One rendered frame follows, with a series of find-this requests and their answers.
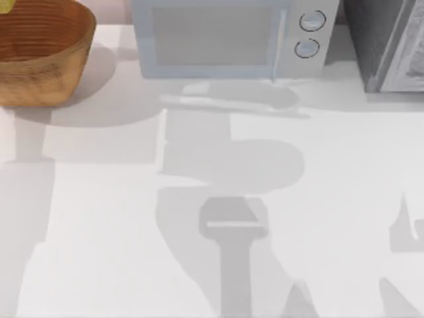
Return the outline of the microwave oven door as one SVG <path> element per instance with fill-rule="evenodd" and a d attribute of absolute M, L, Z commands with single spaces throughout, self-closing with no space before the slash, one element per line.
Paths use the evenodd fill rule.
<path fill-rule="evenodd" d="M 146 78 L 276 78 L 289 0 L 132 0 Z"/>

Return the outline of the pale microwave oven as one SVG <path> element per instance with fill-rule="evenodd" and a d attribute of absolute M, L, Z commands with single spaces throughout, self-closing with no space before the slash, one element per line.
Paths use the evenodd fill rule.
<path fill-rule="evenodd" d="M 280 31 L 276 78 L 269 80 L 301 79 L 319 76 L 325 64 L 329 43 L 337 17 L 340 0 L 289 0 L 291 7 L 286 15 L 284 29 Z M 325 25 L 315 32 L 306 32 L 299 20 L 304 13 L 322 11 L 327 20 Z M 319 52 L 312 58 L 302 59 L 294 52 L 295 45 L 312 38 L 320 44 Z"/>

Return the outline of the round microwave knob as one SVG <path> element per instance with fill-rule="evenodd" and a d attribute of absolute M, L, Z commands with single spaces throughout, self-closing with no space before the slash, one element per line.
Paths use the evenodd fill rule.
<path fill-rule="evenodd" d="M 302 14 L 299 25 L 306 32 L 315 32 L 325 25 L 326 20 L 325 14 L 316 10 Z"/>
<path fill-rule="evenodd" d="M 319 50 L 320 44 L 312 38 L 301 40 L 294 47 L 296 56 L 302 59 L 314 57 L 319 52 Z"/>

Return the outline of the wooden bowl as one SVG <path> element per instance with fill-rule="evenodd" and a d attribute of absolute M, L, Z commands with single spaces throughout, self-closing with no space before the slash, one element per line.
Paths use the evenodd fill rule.
<path fill-rule="evenodd" d="M 97 20 L 78 0 L 16 0 L 0 15 L 0 107 L 53 107 L 83 74 Z"/>

